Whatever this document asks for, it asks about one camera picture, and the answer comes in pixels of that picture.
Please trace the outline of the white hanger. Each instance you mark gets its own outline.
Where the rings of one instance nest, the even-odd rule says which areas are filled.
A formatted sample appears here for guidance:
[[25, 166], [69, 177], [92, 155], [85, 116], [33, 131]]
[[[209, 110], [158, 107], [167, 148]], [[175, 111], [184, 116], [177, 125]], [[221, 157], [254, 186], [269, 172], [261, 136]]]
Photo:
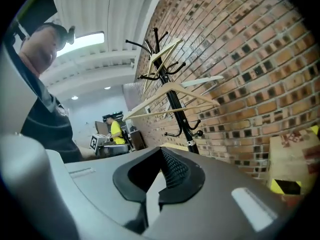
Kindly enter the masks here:
[[204, 78], [199, 78], [199, 79], [195, 79], [195, 80], [185, 81], [185, 82], [180, 83], [180, 85], [183, 88], [187, 88], [190, 86], [196, 86], [196, 85], [205, 84], [208, 82], [209, 83], [213, 82], [211, 87], [208, 87], [204, 92], [201, 93], [201, 95], [205, 95], [217, 85], [218, 80], [222, 80], [222, 79], [224, 79], [224, 77], [222, 75], [216, 75], [216, 76], [210, 76], [210, 77], [204, 77]]

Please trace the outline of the person in dark clothes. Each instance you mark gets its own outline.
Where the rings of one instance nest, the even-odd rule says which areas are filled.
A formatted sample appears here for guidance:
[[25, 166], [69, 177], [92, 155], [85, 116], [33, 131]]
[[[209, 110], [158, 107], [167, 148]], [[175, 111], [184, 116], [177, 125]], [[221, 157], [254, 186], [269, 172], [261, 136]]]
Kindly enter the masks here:
[[58, 152], [66, 164], [80, 162], [83, 156], [73, 141], [73, 130], [64, 107], [54, 95], [49, 93], [36, 75], [31, 63], [22, 55], [17, 57], [20, 63], [19, 73], [37, 96], [21, 133], [35, 139], [45, 149]]

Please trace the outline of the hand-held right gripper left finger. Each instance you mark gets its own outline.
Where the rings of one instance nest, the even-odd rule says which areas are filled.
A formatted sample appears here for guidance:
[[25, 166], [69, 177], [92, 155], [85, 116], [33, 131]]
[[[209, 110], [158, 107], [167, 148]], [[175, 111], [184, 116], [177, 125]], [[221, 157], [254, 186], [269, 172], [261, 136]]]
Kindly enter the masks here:
[[166, 187], [160, 171], [151, 177], [151, 186], [146, 192], [145, 208], [138, 202], [126, 200], [113, 183], [116, 169], [155, 148], [145, 148], [128, 154], [97, 160], [67, 163], [66, 170], [82, 194], [105, 216], [121, 226], [132, 230], [139, 223], [152, 226], [161, 213], [159, 191]]

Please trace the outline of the taped cardboard box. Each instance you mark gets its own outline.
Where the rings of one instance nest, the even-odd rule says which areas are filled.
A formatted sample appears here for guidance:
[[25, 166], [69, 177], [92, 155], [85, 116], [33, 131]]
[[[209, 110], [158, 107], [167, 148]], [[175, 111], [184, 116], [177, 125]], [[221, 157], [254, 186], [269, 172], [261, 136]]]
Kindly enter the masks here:
[[320, 139], [313, 126], [270, 138], [266, 185], [293, 207], [308, 194], [320, 173]]

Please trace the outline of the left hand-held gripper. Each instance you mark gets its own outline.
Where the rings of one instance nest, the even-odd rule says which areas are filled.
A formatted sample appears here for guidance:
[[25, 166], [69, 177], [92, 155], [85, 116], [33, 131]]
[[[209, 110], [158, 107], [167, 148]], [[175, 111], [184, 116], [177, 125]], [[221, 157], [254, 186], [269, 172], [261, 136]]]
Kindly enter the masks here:
[[89, 147], [97, 157], [115, 157], [129, 153], [128, 144], [116, 144], [113, 138], [103, 134], [93, 134]]

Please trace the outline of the cream wooden hanger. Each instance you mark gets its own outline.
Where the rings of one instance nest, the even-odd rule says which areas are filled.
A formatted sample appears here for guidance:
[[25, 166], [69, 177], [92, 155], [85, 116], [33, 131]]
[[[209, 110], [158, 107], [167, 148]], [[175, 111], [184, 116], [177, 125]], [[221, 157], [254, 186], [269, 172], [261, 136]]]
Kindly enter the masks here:
[[[171, 57], [174, 50], [177, 48], [177, 46], [182, 42], [182, 39], [175, 38], [171, 43], [167, 44], [162, 50], [160, 50], [158, 53], [154, 53], [150, 57], [149, 65], [148, 65], [148, 71], [147, 71], [147, 77], [150, 79], [147, 79], [145, 81], [144, 87], [143, 87], [143, 94], [145, 93], [146, 89], [150, 86], [148, 83], [149, 81], [153, 81], [156, 79], [156, 77], [159, 76], [160, 70], [164, 67], [165, 63], [168, 61], [168, 59]], [[155, 62], [161, 58], [161, 56], [164, 55], [164, 59], [160, 63], [159, 67], [155, 66]], [[153, 67], [156, 67], [156, 71], [153, 76], [151, 76], [151, 70]]]
[[183, 93], [187, 96], [191, 96], [192, 98], [196, 98], [198, 100], [204, 101], [207, 104], [203, 105], [197, 105], [197, 106], [192, 106], [192, 107], [182, 107], [182, 108], [176, 108], [176, 109], [171, 109], [167, 110], [167, 113], [174, 113], [174, 112], [180, 112], [180, 111], [186, 111], [190, 109], [195, 109], [195, 108], [204, 108], [204, 107], [218, 107], [220, 106], [219, 102], [210, 99], [208, 97], [205, 97], [203, 95], [197, 94], [195, 92], [189, 91], [182, 87], [180, 84], [174, 83], [174, 82], [168, 82], [165, 83], [163, 86], [161, 86], [156, 93], [151, 96], [150, 98], [146, 99], [143, 101], [141, 104], [137, 105], [135, 108], [133, 108], [131, 111], [128, 111], [126, 114], [123, 116], [123, 121], [129, 120], [129, 119], [134, 119], [134, 118], [141, 118], [141, 117], [149, 117], [149, 116], [155, 116], [155, 115], [162, 115], [165, 114], [165, 111], [158, 111], [158, 112], [152, 112], [152, 113], [147, 113], [147, 114], [138, 114], [139, 111], [144, 110], [145, 107], [148, 105], [154, 103], [156, 100], [161, 98], [162, 96], [168, 94], [170, 91], [175, 91], [178, 93]]

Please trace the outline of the black coat rack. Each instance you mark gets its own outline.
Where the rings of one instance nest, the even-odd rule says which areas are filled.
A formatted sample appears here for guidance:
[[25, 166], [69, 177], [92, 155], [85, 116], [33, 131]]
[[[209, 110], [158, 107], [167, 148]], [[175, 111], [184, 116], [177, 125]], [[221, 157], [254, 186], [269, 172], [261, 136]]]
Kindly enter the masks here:
[[[147, 51], [149, 57], [148, 57], [148, 61], [150, 62], [150, 58], [153, 54], [157, 54], [159, 51], [161, 51], [162, 49], [160, 49], [160, 42], [164, 39], [164, 37], [168, 34], [167, 31], [164, 32], [164, 34], [159, 37], [158, 35], [158, 28], [153, 28], [152, 29], [153, 33], [154, 33], [154, 38], [155, 38], [155, 47], [152, 47], [152, 45], [150, 44], [148, 39], [145, 39], [145, 45], [131, 41], [126, 39], [124, 42], [140, 47], [141, 49]], [[162, 60], [165, 58], [165, 55], [162, 55], [160, 59], [158, 59], [154, 65], [159, 68], [160, 63], [162, 62]], [[151, 80], [150, 82], [155, 82], [155, 81], [160, 81], [161, 82], [161, 86], [163, 86], [165, 83], [173, 83], [172, 81], [170, 81], [170, 76], [175, 75], [176, 73], [178, 73], [183, 67], [186, 66], [186, 63], [183, 62], [179, 65], [179, 67], [175, 70], [175, 71], [170, 71], [170, 68], [178, 65], [178, 62], [175, 62], [169, 66], [163, 66], [163, 68], [160, 70], [159, 72], [159, 76], [157, 76], [155, 78], [155, 80]], [[154, 76], [154, 73], [156, 72], [156, 67], [153, 66], [153, 69], [151, 70], [151, 76]], [[137, 77], [139, 80], [147, 80], [150, 78], [147, 77], [147, 73], [146, 74], [141, 74]], [[181, 105], [181, 102], [178, 98], [178, 92], [177, 91], [170, 91], [168, 94], [165, 95], [168, 99], [168, 110], [173, 110], [173, 109], [178, 109], [178, 108], [183, 108]], [[185, 111], [178, 111], [178, 112], [166, 112], [163, 115], [167, 114], [167, 113], [173, 113], [174, 117], [177, 121], [177, 125], [178, 125], [178, 133], [173, 134], [173, 133], [168, 133], [165, 132], [164, 135], [167, 137], [173, 137], [173, 138], [177, 138], [179, 137], [181, 134], [184, 134], [185, 138], [186, 138], [186, 142], [187, 142], [187, 148], [190, 152], [199, 153], [198, 147], [196, 142], [194, 141], [194, 137], [201, 137], [203, 135], [203, 131], [202, 130], [198, 130], [197, 132], [193, 132], [194, 130], [197, 129], [197, 127], [199, 126], [201, 120], [197, 120], [196, 124], [194, 126], [191, 126], [187, 120], [187, 116], [185, 115]]]

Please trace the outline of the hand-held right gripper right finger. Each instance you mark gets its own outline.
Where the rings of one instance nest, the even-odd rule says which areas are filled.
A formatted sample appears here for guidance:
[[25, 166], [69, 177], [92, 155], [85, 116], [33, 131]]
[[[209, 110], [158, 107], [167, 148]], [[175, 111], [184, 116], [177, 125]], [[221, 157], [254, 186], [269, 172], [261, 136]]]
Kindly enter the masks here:
[[203, 186], [189, 200], [165, 204], [146, 230], [150, 240], [276, 240], [287, 208], [265, 185], [229, 163], [163, 148], [196, 163]]

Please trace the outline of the rectangular ceiling light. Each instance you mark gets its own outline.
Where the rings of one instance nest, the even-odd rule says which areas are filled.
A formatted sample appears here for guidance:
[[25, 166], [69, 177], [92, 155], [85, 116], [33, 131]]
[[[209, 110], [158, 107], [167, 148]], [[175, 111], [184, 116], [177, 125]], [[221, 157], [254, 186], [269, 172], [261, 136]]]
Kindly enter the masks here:
[[105, 41], [105, 34], [103, 32], [92, 33], [77, 37], [74, 40], [73, 46], [77, 49], [84, 48], [87, 46], [102, 44]]

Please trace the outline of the light wooden table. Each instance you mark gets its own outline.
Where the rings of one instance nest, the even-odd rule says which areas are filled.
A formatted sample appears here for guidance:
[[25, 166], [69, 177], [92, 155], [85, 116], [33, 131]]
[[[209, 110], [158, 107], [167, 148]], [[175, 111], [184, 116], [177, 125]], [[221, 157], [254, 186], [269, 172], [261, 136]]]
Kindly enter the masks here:
[[161, 147], [173, 148], [173, 149], [178, 149], [178, 150], [182, 150], [182, 151], [186, 151], [186, 152], [189, 151], [189, 149], [187, 147], [185, 147], [185, 146], [172, 144], [172, 143], [169, 143], [169, 142], [166, 142], [166, 143], [162, 144]]

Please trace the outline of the person's left forearm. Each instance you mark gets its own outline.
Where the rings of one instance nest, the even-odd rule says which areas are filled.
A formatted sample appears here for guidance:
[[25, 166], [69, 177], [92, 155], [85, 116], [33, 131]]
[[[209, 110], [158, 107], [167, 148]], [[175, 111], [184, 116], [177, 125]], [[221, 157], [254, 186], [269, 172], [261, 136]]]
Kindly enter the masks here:
[[78, 146], [78, 149], [85, 161], [95, 160], [97, 158], [94, 150], [92, 150], [91, 148]]

